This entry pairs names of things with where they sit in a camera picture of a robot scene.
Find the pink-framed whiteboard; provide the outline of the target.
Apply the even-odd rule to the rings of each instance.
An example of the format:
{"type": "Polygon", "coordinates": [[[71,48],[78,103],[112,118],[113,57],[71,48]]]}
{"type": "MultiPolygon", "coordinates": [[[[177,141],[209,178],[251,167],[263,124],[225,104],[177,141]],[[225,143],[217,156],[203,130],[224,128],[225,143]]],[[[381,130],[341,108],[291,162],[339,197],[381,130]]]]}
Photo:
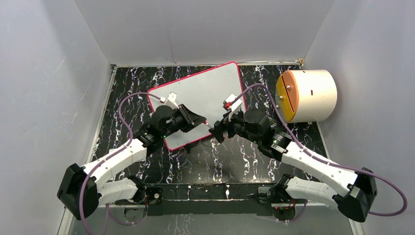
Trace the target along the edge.
{"type": "MultiPolygon", "coordinates": [[[[192,112],[206,117],[207,123],[212,126],[226,112],[223,101],[230,94],[238,96],[243,90],[238,64],[229,62],[151,88],[148,93],[167,98],[174,92],[177,104],[184,104],[192,112]]],[[[166,137],[164,142],[169,150],[176,150],[210,136],[208,126],[200,124],[188,133],[178,131],[166,137]]]]}

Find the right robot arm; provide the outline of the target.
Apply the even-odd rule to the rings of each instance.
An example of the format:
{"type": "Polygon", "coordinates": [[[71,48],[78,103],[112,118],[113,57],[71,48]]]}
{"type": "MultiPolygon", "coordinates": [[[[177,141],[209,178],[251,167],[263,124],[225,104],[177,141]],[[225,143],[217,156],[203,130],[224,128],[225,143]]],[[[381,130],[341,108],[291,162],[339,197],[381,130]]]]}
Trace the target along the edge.
{"type": "Polygon", "coordinates": [[[284,175],[274,187],[276,198],[287,203],[291,199],[306,199],[336,207],[347,218],[365,222],[377,196],[373,172],[339,168],[333,161],[299,147],[284,128],[272,127],[266,113],[259,109],[224,114],[209,132],[219,141],[238,135],[257,144],[259,151],[282,163],[311,174],[318,181],[302,180],[284,175]]]}

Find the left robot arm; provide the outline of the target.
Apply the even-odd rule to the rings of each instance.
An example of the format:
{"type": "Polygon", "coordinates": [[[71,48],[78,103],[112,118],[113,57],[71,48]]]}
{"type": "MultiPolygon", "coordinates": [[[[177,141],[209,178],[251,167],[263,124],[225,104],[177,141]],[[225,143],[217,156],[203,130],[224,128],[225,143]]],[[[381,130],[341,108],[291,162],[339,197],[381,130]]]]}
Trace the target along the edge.
{"type": "Polygon", "coordinates": [[[187,133],[207,119],[183,104],[173,109],[167,105],[156,108],[133,138],[94,162],[79,166],[70,165],[57,192],[58,199],[77,220],[87,218],[98,206],[118,200],[131,200],[135,204],[146,198],[145,185],[135,177],[110,182],[126,167],[146,161],[146,158],[163,146],[164,139],[178,131],[187,133]]]}

